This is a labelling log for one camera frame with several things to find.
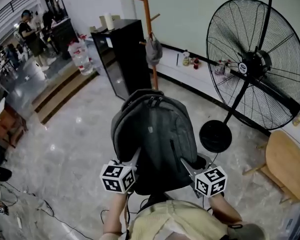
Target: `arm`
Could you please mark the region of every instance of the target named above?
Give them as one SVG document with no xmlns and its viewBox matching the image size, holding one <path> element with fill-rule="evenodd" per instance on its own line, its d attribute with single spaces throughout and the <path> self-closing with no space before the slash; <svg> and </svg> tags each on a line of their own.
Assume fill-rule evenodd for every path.
<svg viewBox="0 0 300 240">
<path fill-rule="evenodd" d="M 34 30 L 31 30 L 30 32 L 22 31 L 21 34 L 24 38 L 26 38 L 27 36 L 30 36 L 34 32 L 36 32 L 36 31 L 34 31 Z"/>
<path fill-rule="evenodd" d="M 103 225 L 103 234 L 112 233 L 122 235 L 120 214 L 124 210 L 127 201 L 127 194 L 116 193 L 112 199 L 109 212 L 106 215 Z"/>
<path fill-rule="evenodd" d="M 240 214 L 219 193 L 209 198 L 213 215 L 222 223 L 231 225 L 242 222 Z"/>
</svg>

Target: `wooden stair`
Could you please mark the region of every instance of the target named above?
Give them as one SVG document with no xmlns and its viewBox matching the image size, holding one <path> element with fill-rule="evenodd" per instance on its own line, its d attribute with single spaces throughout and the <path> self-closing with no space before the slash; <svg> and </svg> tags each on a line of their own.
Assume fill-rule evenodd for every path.
<svg viewBox="0 0 300 240">
<path fill-rule="evenodd" d="M 72 96 L 97 75 L 96 71 L 89 75 L 82 75 L 79 69 L 71 64 L 32 102 L 40 122 L 45 125 Z"/>
</svg>

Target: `fan pole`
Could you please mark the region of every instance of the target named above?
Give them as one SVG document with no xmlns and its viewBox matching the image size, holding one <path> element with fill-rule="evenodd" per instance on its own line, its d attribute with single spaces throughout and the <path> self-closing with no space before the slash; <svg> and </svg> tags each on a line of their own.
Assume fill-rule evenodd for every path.
<svg viewBox="0 0 300 240">
<path fill-rule="evenodd" d="M 272 0 L 269 0 L 268 9 L 266 11 L 265 20 L 264 20 L 264 25 L 262 28 L 262 34 L 261 34 L 260 42 L 258 45 L 258 50 L 261 50 L 262 45 L 264 44 L 264 40 L 266 37 L 267 28 L 268 28 L 268 23 L 269 23 L 269 18 L 270 18 L 270 13 L 271 13 L 271 6 L 272 6 Z"/>
<path fill-rule="evenodd" d="M 241 101 L 242 97 L 245 95 L 245 92 L 248 88 L 248 85 L 249 85 L 249 81 L 246 79 L 243 83 L 243 86 L 239 92 L 239 94 L 237 95 L 237 97 L 235 98 L 234 102 L 233 102 L 233 105 L 232 107 L 230 108 L 225 120 L 223 121 L 224 124 L 227 124 L 230 117 L 234 114 L 234 111 L 236 110 L 239 102 Z"/>
</svg>

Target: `black shirt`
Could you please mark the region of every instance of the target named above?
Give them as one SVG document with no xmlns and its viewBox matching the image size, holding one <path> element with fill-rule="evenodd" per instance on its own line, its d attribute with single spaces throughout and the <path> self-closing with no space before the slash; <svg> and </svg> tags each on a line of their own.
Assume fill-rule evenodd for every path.
<svg viewBox="0 0 300 240">
<path fill-rule="evenodd" d="M 22 32 L 23 31 L 25 31 L 25 32 L 30 32 L 30 31 L 32 31 L 32 29 L 29 27 L 29 25 L 27 24 L 27 23 L 25 23 L 25 22 L 21 22 L 20 23 L 20 25 L 19 25 L 19 34 L 20 34 L 20 36 L 22 36 L 22 38 L 24 39 L 24 41 L 26 42 L 26 43 L 31 43 L 31 42 L 33 42 L 34 40 L 36 40 L 37 39 L 37 35 L 36 35 L 36 33 L 32 33 L 32 34 L 30 34 L 30 35 L 28 35 L 28 36 L 26 36 L 26 37 L 24 37 L 23 35 L 22 35 Z"/>
</svg>

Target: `gray backpack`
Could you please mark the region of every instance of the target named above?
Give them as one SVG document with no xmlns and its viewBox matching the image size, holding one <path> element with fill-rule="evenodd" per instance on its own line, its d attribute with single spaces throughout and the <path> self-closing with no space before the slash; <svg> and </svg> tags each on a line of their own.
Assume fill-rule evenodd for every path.
<svg viewBox="0 0 300 240">
<path fill-rule="evenodd" d="M 180 158 L 197 161 L 197 146 L 186 107 L 162 91 L 141 89 L 122 105 L 111 123 L 111 138 L 121 163 L 137 161 L 139 175 L 133 189 L 150 195 L 183 188 L 192 183 Z"/>
</svg>

